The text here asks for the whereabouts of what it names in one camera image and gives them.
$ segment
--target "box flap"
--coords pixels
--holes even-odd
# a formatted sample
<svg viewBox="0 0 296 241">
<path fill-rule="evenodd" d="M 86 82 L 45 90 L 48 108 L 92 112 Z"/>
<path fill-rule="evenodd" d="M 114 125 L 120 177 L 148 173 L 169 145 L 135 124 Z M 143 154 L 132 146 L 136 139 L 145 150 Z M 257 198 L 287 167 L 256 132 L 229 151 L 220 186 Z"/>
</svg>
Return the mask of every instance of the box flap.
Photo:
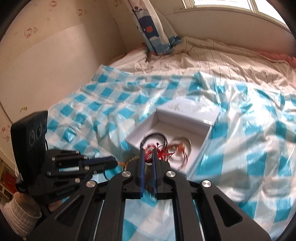
<svg viewBox="0 0 296 241">
<path fill-rule="evenodd" d="M 186 98 L 176 98 L 156 107 L 156 111 L 172 113 L 212 126 L 219 116 L 220 108 L 214 104 L 208 105 Z"/>
</svg>

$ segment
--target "checkered tablecloth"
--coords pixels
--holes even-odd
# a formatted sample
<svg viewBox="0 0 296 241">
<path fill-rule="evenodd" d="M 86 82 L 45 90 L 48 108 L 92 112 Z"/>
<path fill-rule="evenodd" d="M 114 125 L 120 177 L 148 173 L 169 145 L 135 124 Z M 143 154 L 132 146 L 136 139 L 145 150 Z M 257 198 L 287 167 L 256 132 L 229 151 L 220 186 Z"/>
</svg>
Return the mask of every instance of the checkered tablecloth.
<svg viewBox="0 0 296 241">
<path fill-rule="evenodd" d="M 51 148 L 125 161 L 131 156 L 125 136 L 155 106 L 178 96 L 221 108 L 209 146 L 188 178 L 211 180 L 275 240 L 296 211 L 295 95 L 200 72 L 147 77 L 101 66 L 89 84 L 49 110 L 46 139 Z M 175 240 L 170 200 L 147 192 L 127 200 L 123 241 L 135 240 Z"/>
</svg>

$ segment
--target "patterned curtain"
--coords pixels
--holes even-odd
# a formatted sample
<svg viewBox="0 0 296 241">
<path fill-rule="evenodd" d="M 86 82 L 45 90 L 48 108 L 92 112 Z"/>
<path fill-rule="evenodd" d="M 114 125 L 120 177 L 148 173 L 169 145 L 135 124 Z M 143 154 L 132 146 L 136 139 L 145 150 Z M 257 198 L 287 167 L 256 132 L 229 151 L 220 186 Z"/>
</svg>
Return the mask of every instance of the patterned curtain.
<svg viewBox="0 0 296 241">
<path fill-rule="evenodd" d="M 125 3 L 152 54 L 171 53 L 173 46 L 181 43 L 172 26 L 149 0 L 125 0 Z"/>
</svg>

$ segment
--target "white box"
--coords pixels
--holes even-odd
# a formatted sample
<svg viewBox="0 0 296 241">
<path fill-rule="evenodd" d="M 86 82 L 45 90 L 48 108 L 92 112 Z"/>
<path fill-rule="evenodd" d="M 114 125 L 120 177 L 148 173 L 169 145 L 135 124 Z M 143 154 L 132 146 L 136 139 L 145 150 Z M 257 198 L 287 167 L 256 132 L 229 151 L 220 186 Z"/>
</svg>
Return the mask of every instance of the white box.
<svg viewBox="0 0 296 241">
<path fill-rule="evenodd" d="M 198 158 L 201 158 L 208 145 L 213 125 L 219 116 L 220 108 L 215 105 L 207 105 L 201 102 L 185 98 L 173 99 L 156 108 L 150 117 L 138 125 L 126 138 L 129 148 L 135 154 L 139 153 L 142 139 L 153 132 L 159 132 L 166 136 L 168 143 L 175 136 L 188 138 L 192 144 L 192 151 L 188 157 L 188 163 L 178 170 L 182 164 L 181 158 L 174 154 L 174 160 L 169 160 L 172 169 L 188 173 Z M 163 144 L 160 138 L 150 138 L 144 145 Z M 188 153 L 190 145 L 184 141 L 185 151 Z"/>
</svg>

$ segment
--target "silver screw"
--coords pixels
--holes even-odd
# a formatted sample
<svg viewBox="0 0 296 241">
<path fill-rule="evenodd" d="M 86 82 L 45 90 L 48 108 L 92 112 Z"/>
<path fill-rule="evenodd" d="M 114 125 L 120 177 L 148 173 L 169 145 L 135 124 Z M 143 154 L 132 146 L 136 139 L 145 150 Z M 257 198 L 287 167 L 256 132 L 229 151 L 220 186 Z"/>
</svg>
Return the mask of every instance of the silver screw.
<svg viewBox="0 0 296 241">
<path fill-rule="evenodd" d="M 167 175 L 168 177 L 174 177 L 174 176 L 176 175 L 176 173 L 175 173 L 174 171 L 168 171 L 168 172 L 166 173 L 166 175 Z"/>
<path fill-rule="evenodd" d="M 121 174 L 123 177 L 130 177 L 131 176 L 131 172 L 130 171 L 124 171 Z"/>
<path fill-rule="evenodd" d="M 209 188 L 212 184 L 209 180 L 204 180 L 202 181 L 202 185 L 205 187 L 205 188 Z"/>
<path fill-rule="evenodd" d="M 88 188 L 93 188 L 95 185 L 96 185 L 96 182 L 93 181 L 93 180 L 88 181 L 88 182 L 86 183 L 86 186 L 87 186 Z"/>
</svg>

